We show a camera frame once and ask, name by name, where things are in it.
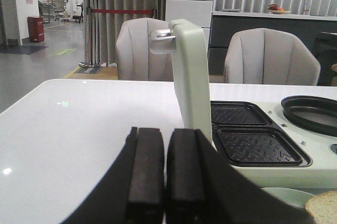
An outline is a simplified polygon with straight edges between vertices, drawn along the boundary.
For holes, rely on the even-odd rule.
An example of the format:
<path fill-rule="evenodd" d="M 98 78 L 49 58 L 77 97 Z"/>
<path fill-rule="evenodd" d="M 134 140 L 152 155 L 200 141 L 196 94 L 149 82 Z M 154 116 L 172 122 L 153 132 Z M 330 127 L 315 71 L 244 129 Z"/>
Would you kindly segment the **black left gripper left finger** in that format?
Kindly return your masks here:
<path fill-rule="evenodd" d="M 164 144 L 154 128 L 132 128 L 104 177 L 65 223 L 162 223 Z"/>

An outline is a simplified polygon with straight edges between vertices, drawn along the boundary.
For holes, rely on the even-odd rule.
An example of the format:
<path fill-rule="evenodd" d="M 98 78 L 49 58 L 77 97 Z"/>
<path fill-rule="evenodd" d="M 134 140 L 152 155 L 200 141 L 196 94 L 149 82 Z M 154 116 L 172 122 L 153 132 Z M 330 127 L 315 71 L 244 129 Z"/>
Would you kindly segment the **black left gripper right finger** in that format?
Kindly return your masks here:
<path fill-rule="evenodd" d="M 227 164 L 200 130 L 176 129 L 167 153 L 167 223 L 313 223 Z"/>

